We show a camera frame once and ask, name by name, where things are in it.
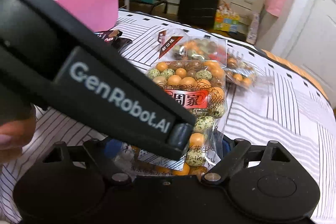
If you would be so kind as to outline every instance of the wall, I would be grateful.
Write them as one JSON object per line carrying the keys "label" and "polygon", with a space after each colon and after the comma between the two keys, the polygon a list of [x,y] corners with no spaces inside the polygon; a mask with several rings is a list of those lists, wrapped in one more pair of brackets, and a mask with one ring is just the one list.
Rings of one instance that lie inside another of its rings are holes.
{"label": "wall", "polygon": [[293,34],[296,32],[302,14],[308,9],[309,0],[286,0],[279,18],[262,13],[257,47],[271,51],[280,57],[286,57]]}

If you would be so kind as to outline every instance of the pink storage bin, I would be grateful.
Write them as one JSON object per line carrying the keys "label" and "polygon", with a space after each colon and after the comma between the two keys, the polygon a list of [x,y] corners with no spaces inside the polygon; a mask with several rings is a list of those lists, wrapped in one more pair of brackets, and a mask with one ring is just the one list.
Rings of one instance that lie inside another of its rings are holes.
{"label": "pink storage bin", "polygon": [[118,0],[54,0],[93,32],[114,27]]}

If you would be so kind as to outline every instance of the pink bag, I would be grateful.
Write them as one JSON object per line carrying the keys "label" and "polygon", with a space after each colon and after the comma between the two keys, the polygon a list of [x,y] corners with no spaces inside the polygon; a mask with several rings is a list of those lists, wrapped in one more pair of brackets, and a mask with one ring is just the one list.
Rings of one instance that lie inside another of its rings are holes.
{"label": "pink bag", "polygon": [[270,14],[279,17],[286,0],[266,0],[265,8]]}

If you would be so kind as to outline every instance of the metal screw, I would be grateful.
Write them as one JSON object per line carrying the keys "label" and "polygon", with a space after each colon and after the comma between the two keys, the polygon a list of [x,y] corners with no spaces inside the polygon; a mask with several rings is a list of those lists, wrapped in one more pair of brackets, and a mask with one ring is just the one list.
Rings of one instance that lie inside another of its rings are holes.
{"label": "metal screw", "polygon": [[217,173],[207,173],[204,175],[204,178],[207,181],[219,181],[221,179],[221,175]]}
{"label": "metal screw", "polygon": [[116,173],[112,176],[112,179],[117,182],[124,182],[128,180],[129,176],[125,173]]}

